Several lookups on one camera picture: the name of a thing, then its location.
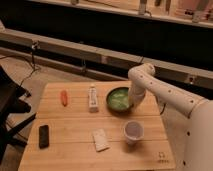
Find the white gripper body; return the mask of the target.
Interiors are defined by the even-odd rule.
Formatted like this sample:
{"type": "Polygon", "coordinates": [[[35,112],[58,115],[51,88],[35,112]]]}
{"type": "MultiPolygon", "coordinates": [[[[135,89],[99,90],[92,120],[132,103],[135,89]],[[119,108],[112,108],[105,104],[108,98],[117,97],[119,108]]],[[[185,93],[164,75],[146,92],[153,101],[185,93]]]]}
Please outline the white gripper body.
{"type": "Polygon", "coordinates": [[[131,86],[128,91],[128,100],[131,107],[136,108],[145,98],[146,90],[144,88],[131,86]]]}

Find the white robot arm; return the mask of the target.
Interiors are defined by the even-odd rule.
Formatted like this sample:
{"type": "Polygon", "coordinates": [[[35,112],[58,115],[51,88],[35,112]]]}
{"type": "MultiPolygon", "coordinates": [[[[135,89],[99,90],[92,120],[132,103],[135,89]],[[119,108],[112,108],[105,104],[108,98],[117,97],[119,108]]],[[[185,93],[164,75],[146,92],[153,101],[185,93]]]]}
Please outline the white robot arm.
{"type": "Polygon", "coordinates": [[[154,77],[151,63],[131,68],[129,104],[138,106],[150,91],[190,120],[182,171],[213,171],[213,100],[178,88],[154,77]]]}

